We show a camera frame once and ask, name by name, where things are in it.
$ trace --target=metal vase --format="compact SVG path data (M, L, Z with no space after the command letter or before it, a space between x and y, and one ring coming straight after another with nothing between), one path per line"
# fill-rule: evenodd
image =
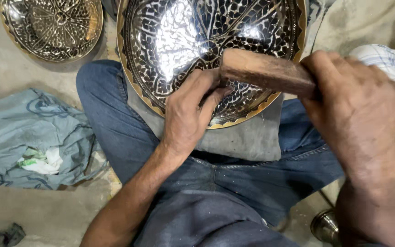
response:
M319 213L310 224L312 234L322 242L330 243L334 247L340 247L339 228L333 209Z

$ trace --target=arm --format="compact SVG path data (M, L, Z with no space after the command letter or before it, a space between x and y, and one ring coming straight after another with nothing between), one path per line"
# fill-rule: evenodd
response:
M395 82L335 52L315 52L302 64L323 95L302 102L346 175L336 204L344 246L395 247Z
M100 210L88 227L80 246L128 246L146 216L161 184L195 148L211 114L230 88L218 88L199 103L219 81L218 70L194 70L166 102L164 134L144 166Z

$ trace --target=forearm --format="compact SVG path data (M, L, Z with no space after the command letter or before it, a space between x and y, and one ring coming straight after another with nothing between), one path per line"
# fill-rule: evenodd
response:
M161 143L145 165L98 213L80 246L127 246L161 184L184 162Z
M348 176L339 193L336 217L344 246L368 241L395 247L395 172L363 179Z

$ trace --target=floral engraved pattern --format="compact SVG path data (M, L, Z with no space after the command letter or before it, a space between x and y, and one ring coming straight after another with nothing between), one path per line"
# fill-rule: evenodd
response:
M0 6L15 41L47 61L78 59L100 37L100 0L2 0Z
M225 48L293 59L300 15L296 0L129 0L121 52L144 97L165 112L165 99L187 75L217 68ZM234 91L217 106L210 126L245 117L275 93L228 83Z

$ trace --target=silver plate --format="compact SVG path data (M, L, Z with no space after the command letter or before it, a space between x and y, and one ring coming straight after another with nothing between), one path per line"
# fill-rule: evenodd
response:
M47 62L82 58L103 27L100 0L0 0L0 14L18 48Z
M304 45L303 0L122 0L118 46L126 76L158 114L195 68L219 66L224 48L299 60ZM232 126L279 95L238 81L213 113L209 128Z

